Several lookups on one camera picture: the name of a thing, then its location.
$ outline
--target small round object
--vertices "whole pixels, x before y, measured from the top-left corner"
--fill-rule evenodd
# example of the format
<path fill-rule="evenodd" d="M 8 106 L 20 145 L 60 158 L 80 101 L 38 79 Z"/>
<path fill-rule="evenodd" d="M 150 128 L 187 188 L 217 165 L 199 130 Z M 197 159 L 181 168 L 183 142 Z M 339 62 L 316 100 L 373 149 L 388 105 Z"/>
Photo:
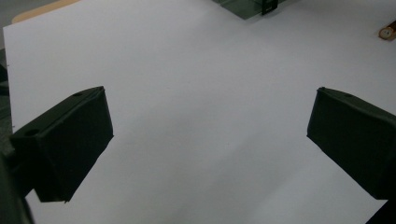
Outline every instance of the small round object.
<path fill-rule="evenodd" d="M 394 30 L 391 27 L 385 27 L 379 31 L 379 37 L 383 39 L 389 39 L 393 36 L 393 34 Z"/>

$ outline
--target table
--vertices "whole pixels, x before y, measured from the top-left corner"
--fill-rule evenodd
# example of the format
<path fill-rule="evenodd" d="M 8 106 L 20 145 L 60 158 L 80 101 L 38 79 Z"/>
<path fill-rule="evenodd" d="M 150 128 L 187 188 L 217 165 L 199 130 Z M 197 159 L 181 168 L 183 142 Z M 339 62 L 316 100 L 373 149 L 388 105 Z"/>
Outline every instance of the table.
<path fill-rule="evenodd" d="M 396 114 L 394 1 L 84 0 L 5 28 L 14 131 L 103 85 L 115 138 L 36 223 L 364 223 L 376 201 L 306 138 L 325 86 Z"/>

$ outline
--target floor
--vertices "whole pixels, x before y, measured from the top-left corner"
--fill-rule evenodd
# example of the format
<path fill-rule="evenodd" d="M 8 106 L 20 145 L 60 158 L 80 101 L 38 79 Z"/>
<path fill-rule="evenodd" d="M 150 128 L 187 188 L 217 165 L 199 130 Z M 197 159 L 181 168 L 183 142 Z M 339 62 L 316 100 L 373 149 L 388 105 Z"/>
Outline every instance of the floor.
<path fill-rule="evenodd" d="M 0 0 L 0 151 L 7 154 L 12 150 L 9 143 L 11 131 L 11 109 L 7 95 L 7 66 L 3 27 L 11 24 L 12 19 L 24 11 L 41 7 L 55 0 Z"/>

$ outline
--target green object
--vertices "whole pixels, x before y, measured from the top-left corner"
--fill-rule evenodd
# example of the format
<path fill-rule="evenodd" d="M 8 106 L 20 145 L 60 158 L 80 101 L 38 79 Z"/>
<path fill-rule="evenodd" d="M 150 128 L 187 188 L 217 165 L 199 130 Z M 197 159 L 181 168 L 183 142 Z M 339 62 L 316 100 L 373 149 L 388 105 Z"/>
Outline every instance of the green object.
<path fill-rule="evenodd" d="M 215 0 L 241 19 L 247 20 L 258 14 L 266 14 L 285 0 Z"/>

